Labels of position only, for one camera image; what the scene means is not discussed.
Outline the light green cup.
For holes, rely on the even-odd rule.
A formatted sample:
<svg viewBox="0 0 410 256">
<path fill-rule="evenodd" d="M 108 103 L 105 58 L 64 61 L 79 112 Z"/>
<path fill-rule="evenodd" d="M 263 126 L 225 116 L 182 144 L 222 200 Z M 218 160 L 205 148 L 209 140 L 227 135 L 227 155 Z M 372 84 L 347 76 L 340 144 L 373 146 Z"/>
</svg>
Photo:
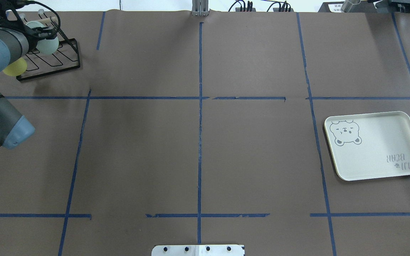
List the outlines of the light green cup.
<svg viewBox="0 0 410 256">
<path fill-rule="evenodd" d="M 41 27 L 41 28 L 47 28 L 45 24 L 42 24 L 39 21 L 30 21 L 26 23 L 26 26 L 28 26 L 31 29 L 34 29 L 36 27 Z M 58 37 L 55 37 L 54 39 L 42 39 L 37 43 L 37 50 L 40 52 L 42 55 L 50 55 L 53 54 L 59 46 L 59 39 Z"/>
</svg>

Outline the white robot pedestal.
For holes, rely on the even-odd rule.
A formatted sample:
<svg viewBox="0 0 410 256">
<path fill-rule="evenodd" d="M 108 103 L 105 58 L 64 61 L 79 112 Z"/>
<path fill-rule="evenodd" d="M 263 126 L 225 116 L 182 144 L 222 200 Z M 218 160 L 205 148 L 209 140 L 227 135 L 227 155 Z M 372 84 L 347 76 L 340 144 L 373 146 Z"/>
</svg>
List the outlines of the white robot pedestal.
<svg viewBox="0 0 410 256">
<path fill-rule="evenodd" d="M 244 245 L 159 245 L 151 252 L 152 256 L 245 256 Z"/>
</svg>

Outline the yellow cup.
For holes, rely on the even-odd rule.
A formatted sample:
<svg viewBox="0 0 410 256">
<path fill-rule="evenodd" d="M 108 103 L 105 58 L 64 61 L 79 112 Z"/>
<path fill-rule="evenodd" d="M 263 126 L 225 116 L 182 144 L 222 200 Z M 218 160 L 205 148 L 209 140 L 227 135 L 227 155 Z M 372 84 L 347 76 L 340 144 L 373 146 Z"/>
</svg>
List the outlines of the yellow cup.
<svg viewBox="0 0 410 256">
<path fill-rule="evenodd" d="M 15 62 L 8 65 L 2 72 L 11 77 L 16 77 L 22 75 L 27 70 L 27 62 L 21 57 Z"/>
</svg>

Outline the aluminium frame post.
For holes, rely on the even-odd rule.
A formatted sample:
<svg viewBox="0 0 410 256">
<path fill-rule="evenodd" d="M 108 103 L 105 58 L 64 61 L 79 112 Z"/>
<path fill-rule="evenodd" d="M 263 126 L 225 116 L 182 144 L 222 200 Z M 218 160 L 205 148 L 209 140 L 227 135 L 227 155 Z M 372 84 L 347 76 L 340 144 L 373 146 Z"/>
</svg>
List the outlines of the aluminium frame post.
<svg viewBox="0 0 410 256">
<path fill-rule="evenodd" d="M 209 13 L 209 0 L 192 0 L 191 14 L 193 17 L 208 16 Z"/>
</svg>

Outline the silver metal cylinder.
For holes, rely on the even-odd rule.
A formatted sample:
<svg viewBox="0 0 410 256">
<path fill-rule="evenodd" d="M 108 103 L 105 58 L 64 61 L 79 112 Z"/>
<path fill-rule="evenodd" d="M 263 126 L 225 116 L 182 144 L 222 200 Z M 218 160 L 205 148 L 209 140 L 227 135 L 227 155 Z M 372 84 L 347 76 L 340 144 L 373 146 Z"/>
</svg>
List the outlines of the silver metal cylinder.
<svg viewBox="0 0 410 256">
<path fill-rule="evenodd" d="M 360 3 L 361 0 L 345 0 L 341 5 L 341 12 L 356 12 Z"/>
</svg>

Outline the cream bear tray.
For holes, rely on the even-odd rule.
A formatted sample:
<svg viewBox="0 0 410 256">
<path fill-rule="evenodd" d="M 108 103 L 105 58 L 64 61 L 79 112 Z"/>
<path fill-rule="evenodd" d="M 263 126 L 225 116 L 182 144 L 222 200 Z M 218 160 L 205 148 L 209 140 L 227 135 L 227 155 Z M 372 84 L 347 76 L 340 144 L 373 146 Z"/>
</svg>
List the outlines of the cream bear tray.
<svg viewBox="0 0 410 256">
<path fill-rule="evenodd" d="M 330 116 L 324 131 L 342 180 L 410 175 L 410 117 L 405 112 Z"/>
</svg>

